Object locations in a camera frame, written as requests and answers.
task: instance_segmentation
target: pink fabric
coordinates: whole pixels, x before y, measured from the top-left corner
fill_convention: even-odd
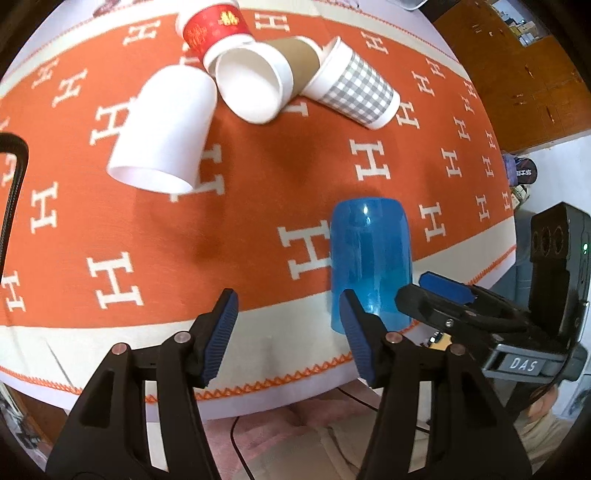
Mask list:
[[[374,407],[379,406],[379,397],[359,381],[342,388]],[[338,390],[332,390],[288,407],[242,417],[236,425],[234,439],[248,463],[283,440],[303,435],[315,427],[326,427],[333,422],[364,414],[367,410],[367,407]],[[233,418],[221,419],[203,425],[222,480],[231,480],[242,467],[230,441],[233,422]]]

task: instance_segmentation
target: orange tablecloth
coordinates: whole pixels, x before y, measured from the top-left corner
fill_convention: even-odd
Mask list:
[[[233,415],[350,380],[355,368],[346,339],[330,330],[326,292],[328,221],[353,197],[403,204],[417,275],[491,283],[508,268],[508,183],[463,68],[348,8],[272,7],[242,3],[257,40],[326,44],[340,35],[401,94],[394,120],[370,131],[297,98],[256,126],[220,99],[202,185],[175,197],[105,173],[142,85],[169,64],[200,67],[175,34],[173,5],[146,2],[79,25],[4,79],[0,120],[28,142],[31,160],[2,279],[0,380],[68,407],[113,343],[160,343],[209,311],[224,287],[238,292],[241,314],[220,375],[199,398],[230,399]],[[10,166],[8,158],[0,201]],[[242,407],[249,402],[239,397],[253,391],[266,400]]]

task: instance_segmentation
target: checkered pattern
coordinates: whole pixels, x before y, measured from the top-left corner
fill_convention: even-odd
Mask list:
[[[353,52],[347,68],[320,102],[362,125],[369,125],[384,114],[393,97],[392,87]]]

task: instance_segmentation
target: metal screw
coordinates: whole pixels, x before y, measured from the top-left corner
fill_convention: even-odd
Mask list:
[[[189,332],[179,332],[174,336],[174,341],[177,343],[187,343],[191,339]]]
[[[457,356],[462,356],[466,353],[466,347],[463,346],[461,343],[453,343],[452,346],[449,348],[449,351]]]
[[[402,342],[402,335],[398,332],[388,332],[386,333],[386,341],[389,343],[400,343]]]
[[[113,345],[113,348],[111,348],[111,352],[113,353],[113,355],[121,355],[126,351],[127,345],[125,345],[124,343],[116,343],[115,345]]]

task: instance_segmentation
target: wooden cabinet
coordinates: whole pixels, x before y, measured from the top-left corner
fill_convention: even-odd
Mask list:
[[[468,72],[504,150],[591,128],[591,93],[554,37],[523,47],[484,0],[460,0],[435,26]]]

